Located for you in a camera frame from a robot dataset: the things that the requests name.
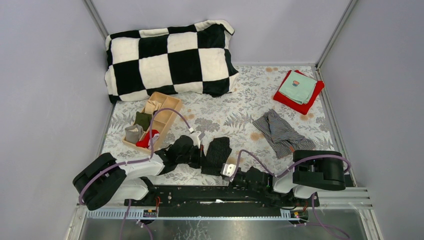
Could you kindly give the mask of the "grey striped underwear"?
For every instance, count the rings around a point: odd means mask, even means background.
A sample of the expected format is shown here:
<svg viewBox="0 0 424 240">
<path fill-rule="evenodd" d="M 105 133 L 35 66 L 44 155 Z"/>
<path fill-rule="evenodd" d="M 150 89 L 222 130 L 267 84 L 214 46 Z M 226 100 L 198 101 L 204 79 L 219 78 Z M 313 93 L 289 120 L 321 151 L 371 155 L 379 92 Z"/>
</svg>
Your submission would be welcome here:
<svg viewBox="0 0 424 240">
<path fill-rule="evenodd" d="M 314 150 L 315 143 L 299 134 L 273 109 L 264 113 L 252 124 L 264 135 L 278 159 L 291 155 L 296 150 Z"/>
</svg>

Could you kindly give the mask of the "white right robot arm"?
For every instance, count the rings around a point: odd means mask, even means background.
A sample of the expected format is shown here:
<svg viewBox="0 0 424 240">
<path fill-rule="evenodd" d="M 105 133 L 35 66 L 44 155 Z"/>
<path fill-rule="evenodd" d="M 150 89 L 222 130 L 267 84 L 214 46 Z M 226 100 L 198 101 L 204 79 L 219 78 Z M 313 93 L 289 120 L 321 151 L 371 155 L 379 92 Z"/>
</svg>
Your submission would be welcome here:
<svg viewBox="0 0 424 240">
<path fill-rule="evenodd" d="M 260 171 L 251 167 L 243 172 L 238 164 L 222 170 L 231 187 L 241 187 L 258 196 L 260 200 L 289 202 L 301 205 L 318 190 L 343 191 L 346 189 L 344 167 L 347 160 L 336 151 L 296 150 L 293 161 L 282 173 L 268 169 Z"/>
</svg>

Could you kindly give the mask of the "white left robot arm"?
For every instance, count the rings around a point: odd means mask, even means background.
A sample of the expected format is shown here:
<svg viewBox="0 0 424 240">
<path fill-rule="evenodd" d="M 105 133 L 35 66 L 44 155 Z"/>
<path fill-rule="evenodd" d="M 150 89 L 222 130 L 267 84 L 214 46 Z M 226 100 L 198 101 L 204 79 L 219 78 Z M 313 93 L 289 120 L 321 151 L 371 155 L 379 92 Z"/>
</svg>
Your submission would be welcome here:
<svg viewBox="0 0 424 240">
<path fill-rule="evenodd" d="M 90 211 L 126 199 L 148 206 L 154 202 L 155 192 L 143 177 L 170 173 L 179 164 L 198 169 L 205 159 L 203 145 L 195 145 L 189 136 L 182 135 L 168 147 L 155 151 L 152 158 L 118 162 L 111 153 L 103 153 L 81 171 L 72 184 L 79 193 L 80 204 Z"/>
</svg>

